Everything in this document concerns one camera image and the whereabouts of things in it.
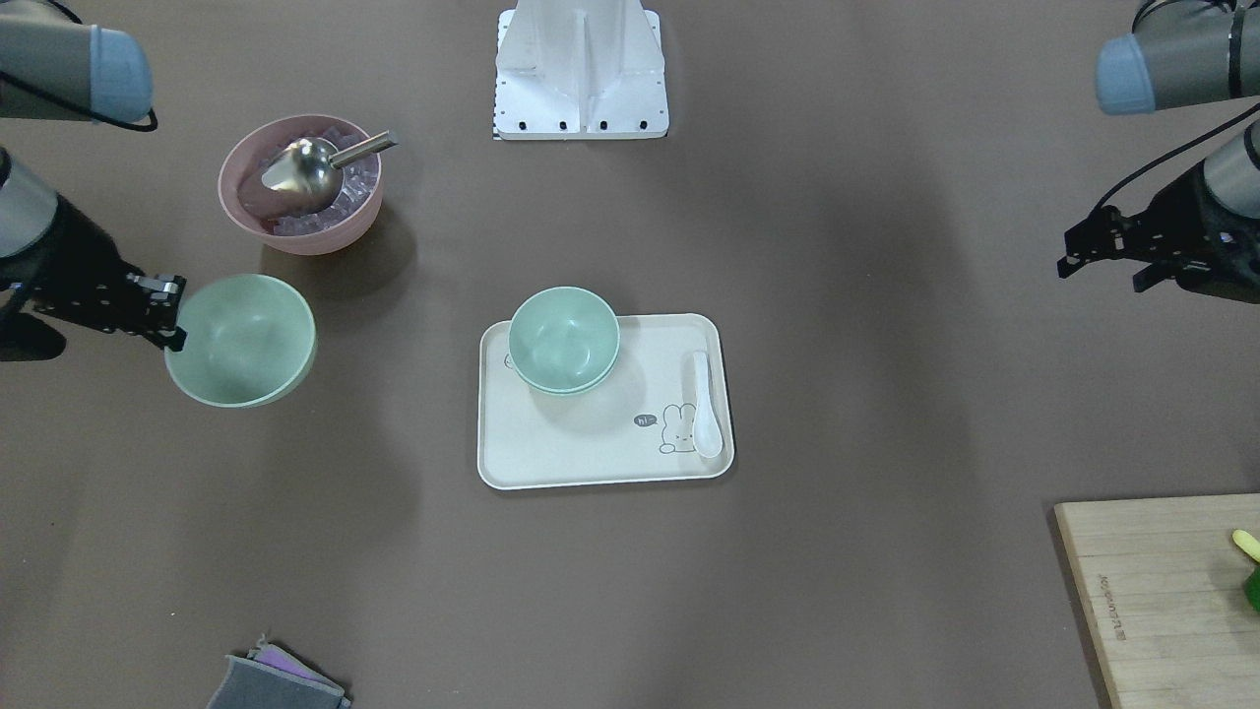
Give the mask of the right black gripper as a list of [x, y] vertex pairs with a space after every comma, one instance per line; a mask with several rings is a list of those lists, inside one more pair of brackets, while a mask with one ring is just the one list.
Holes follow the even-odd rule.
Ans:
[[100, 332], [121, 329], [158, 349], [181, 353], [176, 324], [186, 280], [155, 275], [123, 261], [112, 238], [64, 196], [20, 251], [20, 306], [50, 309], [54, 319]]

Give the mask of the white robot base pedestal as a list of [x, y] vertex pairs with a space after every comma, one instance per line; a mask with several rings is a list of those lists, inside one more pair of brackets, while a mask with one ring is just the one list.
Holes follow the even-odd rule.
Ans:
[[496, 29], [494, 139], [669, 133], [662, 18], [643, 3], [519, 1]]

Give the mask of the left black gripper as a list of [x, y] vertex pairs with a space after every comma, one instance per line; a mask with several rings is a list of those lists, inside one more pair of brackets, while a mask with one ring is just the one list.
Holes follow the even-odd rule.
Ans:
[[1158, 191], [1138, 217], [1094, 207], [1065, 232], [1058, 280], [1111, 259], [1147, 262], [1131, 278], [1138, 293], [1171, 280], [1193, 293], [1259, 301], [1257, 220], [1221, 205], [1202, 164]]

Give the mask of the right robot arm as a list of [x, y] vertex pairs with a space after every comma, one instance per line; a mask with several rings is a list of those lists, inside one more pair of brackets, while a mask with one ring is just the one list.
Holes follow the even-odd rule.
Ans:
[[[139, 40], [87, 24], [58, 1], [1, 9], [3, 116], [158, 130], [152, 68]], [[179, 353], [185, 280], [145, 275], [53, 186], [1, 152], [3, 359], [50, 360], [66, 337], [50, 319], [144, 337]]]

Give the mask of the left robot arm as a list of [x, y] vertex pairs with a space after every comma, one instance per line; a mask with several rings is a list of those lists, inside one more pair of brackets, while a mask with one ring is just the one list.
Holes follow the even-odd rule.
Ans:
[[[1255, 1], [1143, 1], [1126, 35], [1097, 58], [1097, 105], [1147, 115], [1259, 93]], [[1259, 300], [1257, 110], [1232, 118], [1241, 133], [1215, 149], [1126, 217], [1101, 196], [1065, 232], [1056, 268], [1068, 278], [1106, 259], [1140, 262], [1137, 292], [1166, 280], [1211, 297]]]

